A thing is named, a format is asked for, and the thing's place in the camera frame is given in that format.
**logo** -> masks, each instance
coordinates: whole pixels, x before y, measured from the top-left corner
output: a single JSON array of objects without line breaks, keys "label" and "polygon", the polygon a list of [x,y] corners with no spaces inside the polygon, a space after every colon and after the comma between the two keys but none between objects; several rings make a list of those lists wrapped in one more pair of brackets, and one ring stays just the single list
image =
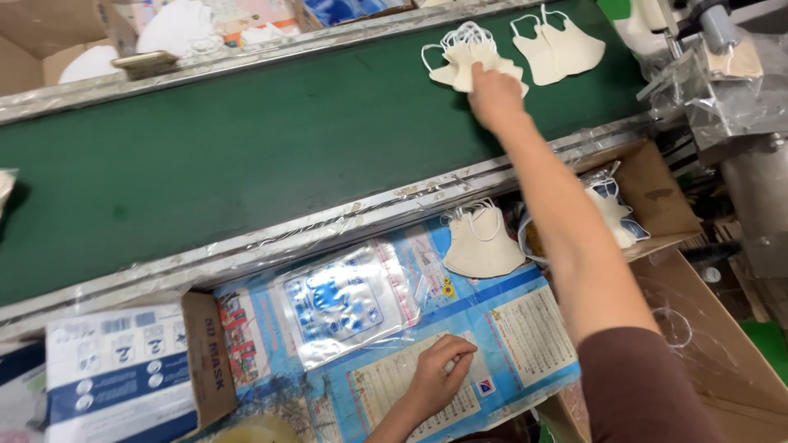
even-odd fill
[{"label": "logo", "polygon": [[493,380],[490,378],[485,378],[484,380],[477,383],[477,385],[481,396],[488,396],[489,394],[495,392],[495,385],[493,384]]}]

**green conveyor belt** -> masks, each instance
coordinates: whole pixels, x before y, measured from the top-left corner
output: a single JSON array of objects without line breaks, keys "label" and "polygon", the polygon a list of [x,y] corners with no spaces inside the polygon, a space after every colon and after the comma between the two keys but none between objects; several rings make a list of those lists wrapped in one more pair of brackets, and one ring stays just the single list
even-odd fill
[{"label": "green conveyor belt", "polygon": [[[645,82],[597,5],[551,6],[608,46],[558,84],[533,86],[526,69],[543,135],[641,112]],[[523,13],[478,23],[526,67],[509,28]],[[0,167],[21,182],[3,214],[0,305],[501,155],[422,65],[422,45],[452,28],[0,127]]]}]

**brown sleeve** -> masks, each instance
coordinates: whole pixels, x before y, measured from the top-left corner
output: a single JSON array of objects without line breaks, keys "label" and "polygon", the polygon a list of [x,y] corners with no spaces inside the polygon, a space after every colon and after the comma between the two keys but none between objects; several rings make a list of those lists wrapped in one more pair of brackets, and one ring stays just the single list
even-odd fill
[{"label": "brown sleeve", "polygon": [[578,358],[594,443],[724,441],[659,334],[601,331],[580,344]]}]

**beige face mask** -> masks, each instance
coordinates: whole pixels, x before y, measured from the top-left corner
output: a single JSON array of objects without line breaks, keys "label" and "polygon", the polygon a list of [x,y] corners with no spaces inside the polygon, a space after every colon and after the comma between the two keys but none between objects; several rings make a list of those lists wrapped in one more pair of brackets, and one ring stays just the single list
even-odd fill
[{"label": "beige face mask", "polygon": [[448,215],[452,245],[443,265],[474,278],[509,274],[526,261],[517,242],[506,235],[504,216],[490,200],[460,207]]},{"label": "beige face mask", "polygon": [[[517,32],[515,22],[526,17],[532,17],[537,21],[533,26],[533,31],[536,32],[537,35],[536,39],[527,39]],[[539,17],[526,14],[518,19],[512,20],[509,26],[511,26],[511,30],[515,32],[515,37],[511,41],[520,51],[520,54],[528,60],[528,66],[531,68],[531,76],[535,84],[544,86],[560,81],[565,77],[556,72],[556,63],[553,59],[552,48],[550,47],[550,43],[547,42],[545,35],[542,33]]]},{"label": "beige face mask", "polygon": [[[604,42],[584,33],[569,17],[560,11],[547,12],[541,6],[542,33],[545,35],[556,63],[556,73],[564,76],[583,73],[598,65],[604,55]],[[563,20],[563,31],[547,22],[547,14],[559,14]]]},{"label": "beige face mask", "polygon": [[[441,48],[449,64],[432,69],[425,57],[425,51],[430,48]],[[522,97],[528,92],[528,85],[522,82],[522,68],[515,66],[512,60],[501,58],[497,53],[493,34],[472,21],[463,23],[455,31],[446,34],[440,44],[425,45],[422,48],[422,61],[429,70],[431,80],[452,86],[458,92],[473,91],[471,66],[477,61],[482,63],[485,70],[495,69],[520,81]]]}]

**printed mask package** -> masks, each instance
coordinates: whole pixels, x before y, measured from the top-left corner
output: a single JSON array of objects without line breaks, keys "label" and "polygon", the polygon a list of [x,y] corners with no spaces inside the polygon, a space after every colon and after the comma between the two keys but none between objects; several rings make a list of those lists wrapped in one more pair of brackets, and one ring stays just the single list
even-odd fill
[{"label": "printed mask package", "polygon": [[197,427],[178,303],[46,326],[46,441],[172,441]]},{"label": "printed mask package", "polygon": [[370,240],[273,279],[301,364],[313,370],[409,328],[418,303],[393,246]]}]

